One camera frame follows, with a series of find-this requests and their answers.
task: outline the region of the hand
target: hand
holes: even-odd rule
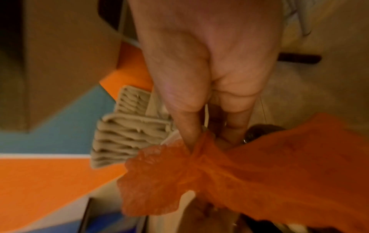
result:
[[[239,145],[279,53],[280,0],[130,0],[155,88],[193,148],[199,112],[222,149]]]
[[[195,198],[183,212],[177,233],[252,233],[238,217],[231,210],[215,210],[211,204]]]

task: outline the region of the orange plastic bag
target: orange plastic bag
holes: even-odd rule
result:
[[[193,190],[257,220],[369,231],[369,143],[326,114],[226,152],[210,133],[192,155],[182,142],[147,148],[126,168],[118,185],[128,215],[175,211]]]

